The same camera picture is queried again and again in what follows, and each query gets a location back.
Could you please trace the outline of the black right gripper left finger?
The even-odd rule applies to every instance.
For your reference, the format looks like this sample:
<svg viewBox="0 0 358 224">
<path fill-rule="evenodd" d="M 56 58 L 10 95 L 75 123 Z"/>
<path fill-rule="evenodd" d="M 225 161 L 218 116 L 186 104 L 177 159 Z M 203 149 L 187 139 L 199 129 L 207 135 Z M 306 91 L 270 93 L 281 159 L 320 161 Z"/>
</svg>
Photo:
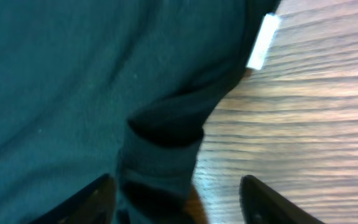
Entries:
<svg viewBox="0 0 358 224">
<path fill-rule="evenodd" d="M 114 179 L 105 174 L 31 224 L 110 224 L 115 202 Z"/>
</svg>

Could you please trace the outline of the black t-shirt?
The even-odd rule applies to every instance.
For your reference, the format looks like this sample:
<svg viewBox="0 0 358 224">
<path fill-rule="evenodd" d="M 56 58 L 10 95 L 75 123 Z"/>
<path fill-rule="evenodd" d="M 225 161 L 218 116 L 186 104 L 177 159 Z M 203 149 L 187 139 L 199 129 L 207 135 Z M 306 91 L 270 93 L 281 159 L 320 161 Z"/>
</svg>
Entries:
<svg viewBox="0 0 358 224">
<path fill-rule="evenodd" d="M 203 126 L 278 1 L 0 0 L 0 223 L 102 175 L 111 223 L 192 223 Z"/>
</svg>

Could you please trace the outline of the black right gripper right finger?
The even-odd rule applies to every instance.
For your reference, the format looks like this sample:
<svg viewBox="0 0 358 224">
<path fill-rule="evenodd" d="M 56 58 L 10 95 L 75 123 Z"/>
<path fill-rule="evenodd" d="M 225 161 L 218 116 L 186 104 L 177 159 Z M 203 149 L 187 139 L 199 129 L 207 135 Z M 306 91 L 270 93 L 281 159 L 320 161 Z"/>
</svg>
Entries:
<svg viewBox="0 0 358 224">
<path fill-rule="evenodd" d="M 239 196 L 247 224 L 324 224 L 253 175 L 242 177 Z"/>
</svg>

